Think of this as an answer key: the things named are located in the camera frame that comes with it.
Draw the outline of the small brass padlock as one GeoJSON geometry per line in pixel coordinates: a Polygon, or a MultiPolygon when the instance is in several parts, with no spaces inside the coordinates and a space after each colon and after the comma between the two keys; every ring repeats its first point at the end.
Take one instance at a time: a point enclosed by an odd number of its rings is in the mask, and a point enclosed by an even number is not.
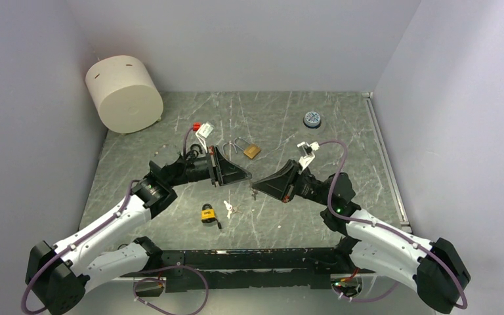
{"type": "Polygon", "coordinates": [[[256,144],[252,144],[242,137],[234,139],[234,144],[241,148],[243,154],[249,159],[255,159],[261,152],[261,148],[256,144]]]}

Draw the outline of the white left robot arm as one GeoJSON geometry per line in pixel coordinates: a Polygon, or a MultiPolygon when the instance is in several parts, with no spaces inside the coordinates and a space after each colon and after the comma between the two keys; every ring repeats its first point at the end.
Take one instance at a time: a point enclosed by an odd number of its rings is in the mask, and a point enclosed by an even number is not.
{"type": "Polygon", "coordinates": [[[156,246],[140,237],[117,251],[105,249],[117,239],[166,210],[177,198],[174,187],[201,180],[224,186],[249,180],[252,174],[227,160],[217,146],[206,148],[204,156],[178,159],[160,167],[149,163],[142,179],[131,180],[125,197],[111,210],[84,229],[54,245],[39,242],[31,251],[26,272],[27,288],[21,299],[24,314],[29,293],[43,303],[42,311],[64,314],[90,290],[121,275],[146,276],[184,268],[156,246]]]}

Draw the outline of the large brass padlock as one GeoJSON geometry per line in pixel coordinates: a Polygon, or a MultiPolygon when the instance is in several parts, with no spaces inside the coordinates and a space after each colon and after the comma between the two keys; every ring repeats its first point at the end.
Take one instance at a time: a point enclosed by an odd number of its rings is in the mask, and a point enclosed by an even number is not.
{"type": "Polygon", "coordinates": [[[232,141],[229,141],[229,142],[225,142],[222,146],[221,146],[221,153],[224,155],[224,156],[229,156],[231,151],[234,149],[234,143],[232,141]]]}

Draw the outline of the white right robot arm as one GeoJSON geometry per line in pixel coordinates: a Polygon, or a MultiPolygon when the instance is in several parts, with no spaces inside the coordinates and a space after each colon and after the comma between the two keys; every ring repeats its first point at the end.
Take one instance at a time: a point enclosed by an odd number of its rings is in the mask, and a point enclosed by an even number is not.
{"type": "Polygon", "coordinates": [[[372,215],[353,202],[356,193],[346,173],[320,181],[290,159],[252,188],[283,203],[301,197],[325,206],[320,213],[324,224],[345,237],[345,248],[334,256],[340,271],[359,268],[386,276],[414,290],[442,314],[467,307],[464,290],[471,276],[454,245],[444,238],[414,236],[372,215]]]}

